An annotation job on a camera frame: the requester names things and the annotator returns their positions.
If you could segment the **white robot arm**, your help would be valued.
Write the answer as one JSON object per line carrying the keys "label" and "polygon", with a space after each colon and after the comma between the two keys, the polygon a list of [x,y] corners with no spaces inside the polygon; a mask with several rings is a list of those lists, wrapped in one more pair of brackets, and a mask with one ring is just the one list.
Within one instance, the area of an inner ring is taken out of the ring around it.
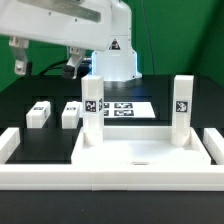
{"label": "white robot arm", "polygon": [[25,50],[31,40],[70,49],[64,75],[74,79],[85,52],[92,52],[92,76],[107,87],[139,81],[132,48],[132,12],[122,0],[0,0],[0,34],[9,38],[14,71],[28,73]]}

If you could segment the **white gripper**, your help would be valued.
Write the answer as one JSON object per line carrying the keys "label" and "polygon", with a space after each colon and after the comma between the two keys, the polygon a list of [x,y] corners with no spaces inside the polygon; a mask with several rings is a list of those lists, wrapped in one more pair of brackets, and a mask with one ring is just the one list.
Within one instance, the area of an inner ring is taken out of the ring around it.
{"label": "white gripper", "polygon": [[75,79],[85,49],[107,48],[111,25],[110,0],[0,0],[0,34],[11,36],[14,72],[20,76],[32,73],[26,50],[28,40],[35,40],[71,46],[62,76]]}

